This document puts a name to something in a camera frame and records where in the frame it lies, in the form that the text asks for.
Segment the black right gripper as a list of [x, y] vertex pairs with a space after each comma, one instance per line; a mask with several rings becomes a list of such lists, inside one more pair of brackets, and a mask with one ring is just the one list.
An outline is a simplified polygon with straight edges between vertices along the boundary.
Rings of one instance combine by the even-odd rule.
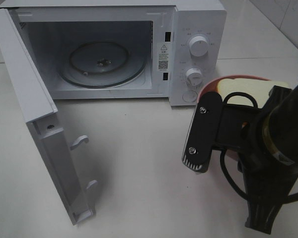
[[270, 235], [282, 204], [298, 201], [298, 192], [290, 194], [298, 179], [298, 173], [283, 170], [251, 173], [246, 157], [238, 154], [238, 169], [243, 173], [245, 191], [237, 188], [237, 194], [247, 200], [248, 217], [245, 227]]

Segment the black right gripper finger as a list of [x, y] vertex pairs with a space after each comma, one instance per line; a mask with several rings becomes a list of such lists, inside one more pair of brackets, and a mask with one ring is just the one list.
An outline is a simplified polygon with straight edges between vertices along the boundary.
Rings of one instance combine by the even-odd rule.
[[277, 107], [290, 93], [292, 89], [274, 85], [269, 92], [269, 109]]

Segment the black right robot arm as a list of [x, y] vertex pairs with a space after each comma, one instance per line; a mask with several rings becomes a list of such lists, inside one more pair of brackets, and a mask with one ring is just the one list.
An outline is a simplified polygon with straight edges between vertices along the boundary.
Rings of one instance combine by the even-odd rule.
[[298, 201], [290, 191], [298, 179], [298, 85], [274, 86], [259, 115], [243, 131], [253, 145], [250, 156], [239, 154], [247, 200], [247, 228], [270, 234], [284, 204]]

